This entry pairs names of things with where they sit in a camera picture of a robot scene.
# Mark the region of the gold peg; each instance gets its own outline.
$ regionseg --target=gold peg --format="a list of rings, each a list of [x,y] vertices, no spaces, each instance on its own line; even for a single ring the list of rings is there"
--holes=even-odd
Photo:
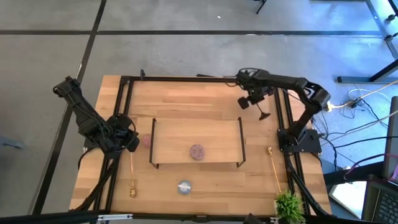
[[[136,190],[134,189],[134,179],[132,178],[132,152],[130,152],[130,166],[131,166],[131,188],[130,197],[136,196]]]
[[[276,175],[276,169],[275,169],[275,165],[274,165],[274,160],[272,158],[272,147],[268,147],[267,150],[268,150],[269,156],[271,157],[272,167],[274,168],[274,174],[275,174],[275,178],[276,178],[276,183],[278,184],[279,193],[282,193],[282,191],[280,189],[280,185],[279,185],[278,176]]]

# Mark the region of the gray floor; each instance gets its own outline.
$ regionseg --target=gray floor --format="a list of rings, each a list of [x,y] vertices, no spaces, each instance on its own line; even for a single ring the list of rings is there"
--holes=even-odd
[[[391,8],[387,1],[373,1],[384,20]],[[23,0],[0,2],[0,29],[92,28],[99,0]],[[257,16],[258,3],[250,0],[115,0],[108,1],[100,30],[377,30],[364,2],[268,0]],[[386,23],[398,32],[396,21]],[[0,35],[0,135],[25,142],[21,150],[0,148],[0,216],[30,212],[37,184],[43,174],[62,113],[63,100],[52,87],[67,75],[75,77],[87,35]],[[354,85],[336,83],[340,75],[371,76],[393,61],[380,38],[308,36],[163,35],[97,36],[83,77],[85,97],[95,104],[103,75],[194,76],[197,73],[233,75],[242,67],[259,67],[272,73],[305,77],[324,86],[335,105],[348,100]],[[374,90],[380,85],[360,85]],[[398,87],[382,91],[398,95]],[[366,98],[379,117],[389,113],[389,102],[380,95]],[[330,132],[346,131],[375,120],[366,109],[355,119],[341,110],[325,113]],[[322,117],[316,115],[323,129]],[[44,206],[44,212],[68,209],[77,174],[83,138],[72,117],[65,143]],[[378,124],[359,134],[336,141],[342,145],[357,139],[383,136]],[[340,148],[338,165],[352,165],[384,150],[385,141]],[[323,147],[322,158],[333,161],[333,151]]]

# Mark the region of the wooden tabletop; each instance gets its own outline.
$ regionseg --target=wooden tabletop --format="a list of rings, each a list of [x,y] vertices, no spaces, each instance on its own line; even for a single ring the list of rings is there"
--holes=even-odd
[[[120,76],[104,76],[96,103],[97,112],[107,119],[112,115]],[[275,97],[259,103],[271,115],[259,121],[256,106],[242,110],[237,99],[246,96],[240,88],[224,83],[203,82],[134,82],[129,117],[136,124],[139,138],[150,134],[152,119],[175,121],[236,121],[242,117],[246,162],[161,164],[155,169],[149,163],[149,148],[140,144],[133,153],[136,196],[129,196],[131,185],[130,152],[121,155],[112,201],[112,212],[128,213],[192,213],[212,215],[275,215],[273,201],[278,195],[271,159],[266,151],[273,148],[273,158],[282,190],[288,188],[285,164],[279,152],[276,131],[279,128]],[[281,94],[282,110],[284,101]],[[301,102],[290,98],[294,120],[303,113]],[[331,213],[319,160],[301,153],[307,188],[317,202]],[[103,153],[95,149],[82,160],[70,208],[79,206],[98,182]],[[189,180],[188,195],[177,192],[181,180]],[[104,188],[104,208],[108,186]]]

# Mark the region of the small pink object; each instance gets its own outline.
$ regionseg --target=small pink object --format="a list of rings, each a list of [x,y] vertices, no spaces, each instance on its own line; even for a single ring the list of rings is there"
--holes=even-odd
[[[142,143],[144,143],[145,147],[150,147],[150,134],[145,134],[142,137]]]
[[[203,159],[203,157],[205,156],[205,150],[203,146],[195,144],[189,150],[189,154],[192,156],[192,158],[200,160]]]

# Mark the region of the green plant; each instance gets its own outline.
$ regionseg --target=green plant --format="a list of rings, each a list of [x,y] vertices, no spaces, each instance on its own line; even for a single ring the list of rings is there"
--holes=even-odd
[[[280,218],[285,218],[289,223],[299,223],[304,221],[301,209],[302,201],[300,198],[286,191],[276,198],[276,211]]]

